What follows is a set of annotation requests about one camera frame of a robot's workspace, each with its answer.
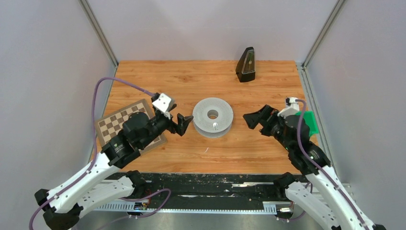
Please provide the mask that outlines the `white plastic cable spool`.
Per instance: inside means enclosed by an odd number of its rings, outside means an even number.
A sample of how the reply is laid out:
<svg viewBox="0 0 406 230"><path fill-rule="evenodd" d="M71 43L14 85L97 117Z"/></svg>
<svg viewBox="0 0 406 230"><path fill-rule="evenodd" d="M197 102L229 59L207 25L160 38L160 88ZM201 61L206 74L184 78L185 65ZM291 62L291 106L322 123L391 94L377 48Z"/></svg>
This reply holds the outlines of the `white plastic cable spool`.
<svg viewBox="0 0 406 230"><path fill-rule="evenodd" d="M192 115L195 130L206 138L220 138L227 134L234 119L230 104L215 97L199 101Z"/></svg>

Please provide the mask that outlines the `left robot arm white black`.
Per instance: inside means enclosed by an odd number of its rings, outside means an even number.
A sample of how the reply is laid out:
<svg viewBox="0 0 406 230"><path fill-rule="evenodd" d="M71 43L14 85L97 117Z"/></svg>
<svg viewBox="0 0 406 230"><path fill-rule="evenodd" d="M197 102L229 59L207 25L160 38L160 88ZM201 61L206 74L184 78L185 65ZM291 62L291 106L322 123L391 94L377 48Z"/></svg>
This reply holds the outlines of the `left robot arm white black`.
<svg viewBox="0 0 406 230"><path fill-rule="evenodd" d="M177 120L173 122L171 116L166 117L158 109L152 118L143 112L132 113L91 163L60 186L35 193L46 225L52 230L68 230L104 204L128 196L142 198L147 186L138 171L129 171L104 186L99 183L140 157L140 152L164 131L183 136L193 116L177 114Z"/></svg>

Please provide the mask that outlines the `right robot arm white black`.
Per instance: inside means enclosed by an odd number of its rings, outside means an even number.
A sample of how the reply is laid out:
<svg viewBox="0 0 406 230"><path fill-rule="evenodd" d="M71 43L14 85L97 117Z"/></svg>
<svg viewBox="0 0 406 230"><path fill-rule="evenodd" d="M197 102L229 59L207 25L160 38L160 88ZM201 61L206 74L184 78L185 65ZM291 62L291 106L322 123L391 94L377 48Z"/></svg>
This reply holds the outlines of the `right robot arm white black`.
<svg viewBox="0 0 406 230"><path fill-rule="evenodd" d="M325 230L384 230L368 218L349 195L323 150L310 140L305 123L305 101L296 100L278 111L265 105L244 114L250 129L258 124L260 133L274 137L287 151L291 164L317 189L323 200L307 190L291 173L274 180L273 193L279 200L297 204Z"/></svg>

